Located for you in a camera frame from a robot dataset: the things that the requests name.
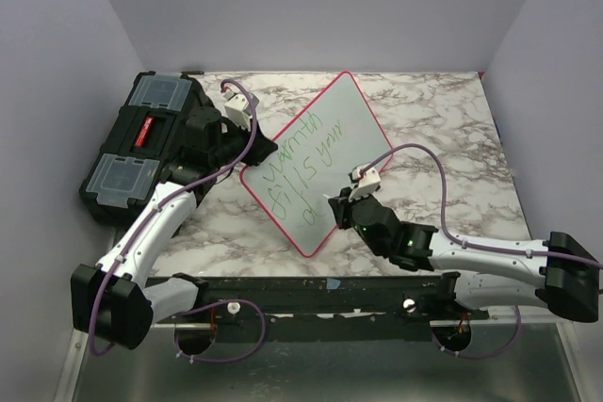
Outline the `pink-framed whiteboard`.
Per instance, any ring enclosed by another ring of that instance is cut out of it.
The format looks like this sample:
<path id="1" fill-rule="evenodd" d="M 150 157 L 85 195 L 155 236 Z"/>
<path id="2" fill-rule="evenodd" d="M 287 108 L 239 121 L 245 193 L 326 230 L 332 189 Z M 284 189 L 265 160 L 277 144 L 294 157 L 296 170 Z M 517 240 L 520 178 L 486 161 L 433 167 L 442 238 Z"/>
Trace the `pink-framed whiteboard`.
<path id="1" fill-rule="evenodd" d="M 278 150 L 240 182 L 304 258 L 335 229 L 328 200 L 349 173 L 392 149 L 350 72 L 340 73 L 273 139 Z"/>

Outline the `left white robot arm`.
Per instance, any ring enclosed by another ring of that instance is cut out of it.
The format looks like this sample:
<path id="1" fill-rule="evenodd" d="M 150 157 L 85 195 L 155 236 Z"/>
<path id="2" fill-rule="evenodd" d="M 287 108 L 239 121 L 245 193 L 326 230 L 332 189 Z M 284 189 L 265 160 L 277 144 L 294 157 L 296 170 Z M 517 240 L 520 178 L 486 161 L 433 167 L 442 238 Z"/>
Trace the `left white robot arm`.
<path id="1" fill-rule="evenodd" d="M 173 315 L 189 322 L 208 313 L 207 284 L 176 275 L 147 288 L 159 253 L 176 230 L 197 209 L 192 190 L 215 180 L 251 152 L 259 138 L 256 108 L 251 108 L 251 134 L 240 155 L 224 169 L 190 185 L 160 183 L 149 204 L 125 236 L 96 265 L 79 265 L 70 280 L 73 327 L 88 335 L 92 356 L 101 357 L 113 346 L 138 347 L 150 327 Z"/>

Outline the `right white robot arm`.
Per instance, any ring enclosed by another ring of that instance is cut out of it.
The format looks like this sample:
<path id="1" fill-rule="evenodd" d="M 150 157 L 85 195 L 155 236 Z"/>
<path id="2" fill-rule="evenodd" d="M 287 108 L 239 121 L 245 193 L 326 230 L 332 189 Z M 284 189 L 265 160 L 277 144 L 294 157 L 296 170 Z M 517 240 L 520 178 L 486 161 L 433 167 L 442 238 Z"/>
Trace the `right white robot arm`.
<path id="1" fill-rule="evenodd" d="M 446 319 L 465 309 L 534 306 L 560 318 L 594 323 L 599 317 L 602 265 L 574 237 L 546 240 L 462 238 L 443 229 L 402 221 L 373 196 L 353 199 L 343 188 L 328 200 L 336 226 L 352 229 L 370 251 L 408 271 L 458 271 L 454 286 L 433 296 Z"/>

